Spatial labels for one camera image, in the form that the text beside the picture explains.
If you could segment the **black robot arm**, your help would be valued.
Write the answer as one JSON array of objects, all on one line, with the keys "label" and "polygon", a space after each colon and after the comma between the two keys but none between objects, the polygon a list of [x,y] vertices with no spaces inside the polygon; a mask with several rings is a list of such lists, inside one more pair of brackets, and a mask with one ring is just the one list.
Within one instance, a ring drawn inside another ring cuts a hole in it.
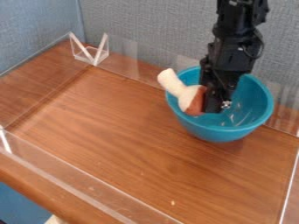
[{"label": "black robot arm", "polygon": [[200,84],[206,88],[202,111],[218,113],[232,105],[239,79],[248,74],[264,51],[257,26],[267,21],[267,0],[217,0],[213,41],[200,60]]}]

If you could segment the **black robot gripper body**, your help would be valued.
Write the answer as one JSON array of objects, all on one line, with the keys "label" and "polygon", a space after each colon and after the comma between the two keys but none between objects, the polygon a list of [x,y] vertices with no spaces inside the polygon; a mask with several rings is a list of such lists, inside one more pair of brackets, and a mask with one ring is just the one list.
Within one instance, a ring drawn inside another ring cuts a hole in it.
[{"label": "black robot gripper body", "polygon": [[214,39],[208,43],[208,54],[200,60],[200,75],[204,78],[228,78],[248,74],[264,51],[259,30],[243,35],[213,30],[212,34]]}]

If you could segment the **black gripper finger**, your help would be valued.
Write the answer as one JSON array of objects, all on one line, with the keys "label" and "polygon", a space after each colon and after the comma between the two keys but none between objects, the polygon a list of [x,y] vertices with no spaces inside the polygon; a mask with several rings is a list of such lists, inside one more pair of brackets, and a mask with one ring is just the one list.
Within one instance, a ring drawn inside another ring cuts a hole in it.
[{"label": "black gripper finger", "polygon": [[236,91],[243,73],[202,68],[200,84],[206,88],[202,97],[202,112],[218,113],[232,105],[232,95]]}]

